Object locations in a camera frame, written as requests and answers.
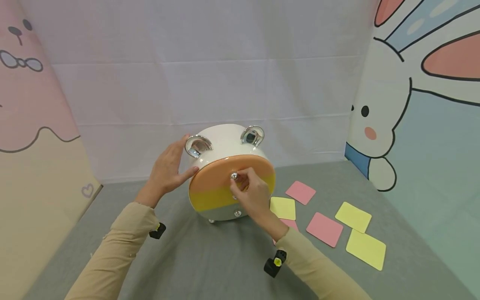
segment sleeve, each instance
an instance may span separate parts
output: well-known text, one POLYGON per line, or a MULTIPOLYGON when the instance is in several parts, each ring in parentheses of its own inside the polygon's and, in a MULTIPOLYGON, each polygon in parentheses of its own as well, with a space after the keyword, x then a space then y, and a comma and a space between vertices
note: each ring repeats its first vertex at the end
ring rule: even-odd
POLYGON ((113 222, 110 232, 65 300, 117 299, 132 261, 148 233, 157 227, 158 220, 151 207, 136 202, 128 204, 113 222))
POLYGON ((286 263, 289 268, 319 299, 371 300, 352 278, 296 230, 289 228, 276 247, 287 252, 286 263))

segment pink ear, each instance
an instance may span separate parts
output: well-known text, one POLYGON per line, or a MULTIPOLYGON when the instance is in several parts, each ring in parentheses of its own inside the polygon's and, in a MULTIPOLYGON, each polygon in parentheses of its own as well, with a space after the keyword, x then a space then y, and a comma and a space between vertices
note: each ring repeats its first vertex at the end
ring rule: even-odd
POLYGON ((381 0, 375 15, 375 26, 380 27, 396 12, 405 0, 381 0))
POLYGON ((430 76, 480 81, 480 31, 459 37, 430 52, 422 69, 430 76))

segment gray fabric surface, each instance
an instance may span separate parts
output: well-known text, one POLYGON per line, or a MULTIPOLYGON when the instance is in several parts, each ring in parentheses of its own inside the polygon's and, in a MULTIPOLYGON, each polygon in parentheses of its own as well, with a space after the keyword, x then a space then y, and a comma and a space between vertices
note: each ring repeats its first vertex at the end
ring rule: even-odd
MULTIPOLYGON (((296 203, 300 231, 355 279, 374 300, 475 299, 348 161, 276 170, 274 195, 295 180, 315 188, 307 206, 296 203), (334 218, 347 201, 372 214, 367 233, 387 245, 379 272, 345 251, 350 228, 336 248, 305 229, 315 212, 334 218)), ((26 300, 63 299, 123 207, 142 182, 106 185, 38 278, 26 300)), ((272 240, 248 218, 209 224, 191 208, 187 185, 161 200, 157 217, 167 231, 148 238, 127 275, 119 299, 314 299, 310 289, 283 267, 275 279, 263 265, 272 240)))

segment pink card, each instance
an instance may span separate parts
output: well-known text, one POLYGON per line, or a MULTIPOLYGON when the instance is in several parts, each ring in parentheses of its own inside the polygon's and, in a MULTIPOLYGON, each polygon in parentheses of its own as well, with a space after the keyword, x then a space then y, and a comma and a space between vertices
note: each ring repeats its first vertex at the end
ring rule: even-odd
POLYGON ((288 227, 292 227, 293 229, 295 229, 296 231, 299 230, 299 228, 297 227, 297 223, 295 221, 292 221, 292 220, 285 220, 285 219, 280 219, 280 221, 282 221, 283 223, 285 223, 285 225, 287 225, 288 227))
POLYGON ((310 224, 307 226, 308 233, 333 248, 336 247, 342 230, 343 225, 320 213, 315 213, 310 224))
POLYGON ((285 194, 302 203, 303 205, 307 205, 315 193, 316 191, 314 189, 304 183, 301 183, 300 181, 294 182, 285 192, 285 194))

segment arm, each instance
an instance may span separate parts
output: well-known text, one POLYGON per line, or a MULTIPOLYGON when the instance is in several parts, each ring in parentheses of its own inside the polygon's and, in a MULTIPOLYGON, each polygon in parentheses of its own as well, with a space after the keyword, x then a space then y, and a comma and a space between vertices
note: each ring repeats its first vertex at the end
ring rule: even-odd
POLYGON ((65 299, 116 299, 148 232, 155 230, 157 225, 151 207, 135 202, 127 205, 65 299))
POLYGON ((150 178, 133 203, 113 222, 66 300, 114 300, 148 233, 156 230, 154 208, 160 198, 195 175, 197 167, 179 174, 181 153, 188 136, 171 144, 156 160, 150 178))
POLYGON ((273 213, 263 217, 262 228, 274 239, 277 249, 287 252, 287 265, 318 296, 325 300, 371 300, 363 289, 296 230, 281 222, 273 213))
POLYGON ((252 168, 237 172, 240 187, 230 189, 250 217, 287 253, 287 265, 323 300, 371 300, 363 289, 301 233, 290 230, 270 211, 270 192, 252 168))

